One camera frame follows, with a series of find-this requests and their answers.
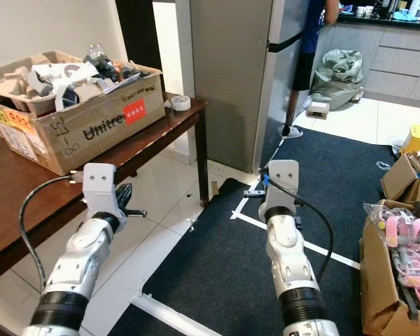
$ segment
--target yellow container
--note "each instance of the yellow container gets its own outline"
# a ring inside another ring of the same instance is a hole
[[[411,132],[400,150],[401,153],[411,153],[413,151],[420,151],[420,125],[411,126]]]

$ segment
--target kitchen counter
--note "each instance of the kitchen counter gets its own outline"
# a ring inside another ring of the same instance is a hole
[[[364,97],[420,108],[420,23],[348,20],[339,17],[338,23],[319,32],[316,67],[329,50],[358,50]]]
[[[382,19],[377,17],[356,17],[356,15],[345,15],[340,13],[337,19],[338,22],[345,23],[359,23],[367,25],[381,25],[387,27],[411,28],[420,30],[420,21],[399,21],[392,19]]]

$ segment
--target cable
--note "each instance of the cable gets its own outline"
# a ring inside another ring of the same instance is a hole
[[[328,253],[327,256],[325,257],[321,269],[319,270],[319,273],[317,274],[317,282],[320,282],[323,276],[323,273],[325,272],[325,268],[327,267],[328,261],[330,261],[331,258],[331,253],[333,252],[333,227],[331,226],[330,222],[328,221],[328,219],[326,218],[326,216],[322,213],[322,211],[320,211],[319,209],[317,209],[313,204],[309,203],[305,198],[295,194],[294,192],[291,192],[285,188],[283,188],[281,185],[279,185],[278,183],[275,183],[270,177],[269,177],[269,183],[271,183],[275,188],[280,189],[281,191],[283,191],[284,193],[294,197],[297,201],[300,201],[301,203],[305,204],[307,207],[309,207],[312,211],[314,211],[321,219],[322,221],[325,223],[326,227],[328,228],[328,231],[330,233],[330,246],[328,247]]]
[[[33,198],[33,196],[35,196],[35,194],[38,191],[40,191],[41,189],[44,189],[46,186],[49,186],[50,184],[53,184],[62,180],[71,180],[71,176],[67,175],[67,176],[57,177],[57,178],[54,178],[53,180],[49,180],[45,183],[42,183],[39,187],[37,187],[36,189],[34,189],[28,194],[27,198],[25,198],[25,201],[23,201],[22,206],[20,207],[20,211],[19,211],[20,235],[22,236],[23,241],[27,245],[27,248],[29,249],[31,256],[33,257],[34,263],[36,264],[37,271],[39,273],[39,279],[41,281],[41,293],[43,292],[43,289],[45,288],[45,284],[46,284],[45,272],[43,271],[41,259],[39,259],[39,256],[37,255],[36,250],[34,250],[33,246],[31,245],[31,242],[29,241],[27,232],[25,231],[23,218],[24,218],[25,209],[27,208],[28,202],[30,201],[31,198]]]

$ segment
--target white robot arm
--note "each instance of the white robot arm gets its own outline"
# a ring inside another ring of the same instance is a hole
[[[304,239],[295,226],[295,199],[267,183],[271,179],[297,193],[299,164],[293,160],[273,160],[268,169],[265,201],[258,213],[267,224],[266,249],[285,323],[283,336],[339,336],[336,325],[328,320],[319,285],[303,251]]]
[[[109,256],[114,233],[122,230],[127,215],[145,216],[145,211],[125,209],[132,194],[130,184],[115,191],[112,164],[87,163],[83,193],[87,220],[68,240],[56,262],[29,327],[23,336],[78,336],[85,308],[92,296],[101,265]]]

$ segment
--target tile floor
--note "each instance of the tile floor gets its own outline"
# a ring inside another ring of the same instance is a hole
[[[331,112],[327,120],[308,118],[303,113],[295,121],[310,130],[371,144],[402,141],[414,123],[420,123],[420,108],[371,99],[362,99],[345,111]],[[127,179],[135,191],[128,207],[146,209],[148,217],[130,218],[124,233],[115,236],[111,255],[101,268],[87,307],[82,336],[107,335],[134,294],[202,210],[195,164],[188,166],[158,155],[138,173],[136,178]],[[257,182],[255,175],[209,161],[209,183],[217,181],[220,186],[230,177],[246,184]],[[84,215],[77,216],[37,248],[47,270],[53,268]],[[0,277],[0,324],[18,334],[37,305],[37,288],[36,268],[29,256]]]
[[[362,98],[343,111],[328,114],[327,120],[301,113],[295,125],[369,144],[401,144],[410,126],[420,124],[420,108]]]

